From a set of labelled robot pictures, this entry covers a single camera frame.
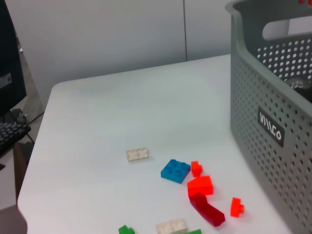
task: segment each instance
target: black keyboard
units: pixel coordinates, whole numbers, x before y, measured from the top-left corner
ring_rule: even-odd
[[[31,128],[24,124],[0,123],[0,156],[30,130]]]

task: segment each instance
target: red lego brick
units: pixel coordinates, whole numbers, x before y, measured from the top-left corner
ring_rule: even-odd
[[[233,197],[231,205],[231,216],[239,217],[240,213],[244,213],[244,206],[240,204],[240,199]]]
[[[200,215],[215,227],[220,226],[225,221],[224,214],[208,204],[205,195],[195,194],[190,197],[190,202]]]
[[[214,190],[210,176],[205,175],[191,180],[187,183],[187,191],[189,196],[193,196],[197,193],[201,193],[203,195],[213,194]]]
[[[191,162],[191,169],[194,177],[199,177],[203,171],[203,167],[198,163],[198,161]]]

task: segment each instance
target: computer monitor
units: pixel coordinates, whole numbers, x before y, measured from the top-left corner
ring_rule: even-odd
[[[0,35],[0,116],[2,116],[26,97],[15,30],[3,0],[0,0]]]

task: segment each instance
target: gray plastic basket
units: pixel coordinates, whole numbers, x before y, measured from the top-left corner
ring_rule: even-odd
[[[272,204],[300,234],[312,234],[312,104],[284,80],[311,78],[312,34],[265,40],[262,32],[269,22],[312,15],[307,1],[226,6],[232,15],[231,130]]]

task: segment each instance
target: toy building block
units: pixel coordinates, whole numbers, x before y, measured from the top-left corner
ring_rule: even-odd
[[[187,183],[187,191],[189,197],[201,193],[203,195],[211,195],[214,193],[213,184],[211,182],[210,176],[205,175],[197,177]]]
[[[119,234],[135,234],[132,228],[128,228],[126,225],[119,228]]]
[[[244,205],[240,204],[240,199],[233,197],[231,205],[231,216],[239,217],[240,213],[244,213]]]
[[[148,151],[146,148],[127,151],[127,159],[129,162],[143,158],[148,158]]]
[[[191,170],[194,177],[199,177],[203,171],[203,167],[198,163],[198,161],[193,161],[191,162]]]
[[[214,225],[220,226],[225,221],[224,214],[217,210],[215,207],[208,204],[205,195],[195,194],[190,197],[190,202],[194,208],[203,216],[205,220]]]
[[[183,219],[176,219],[156,225],[158,234],[186,234],[187,228]]]
[[[198,230],[196,230],[196,231],[192,231],[192,232],[189,232],[189,233],[187,233],[187,234],[201,234],[201,230],[198,229]]]
[[[160,176],[181,184],[190,170],[191,166],[189,164],[171,159],[162,169]]]

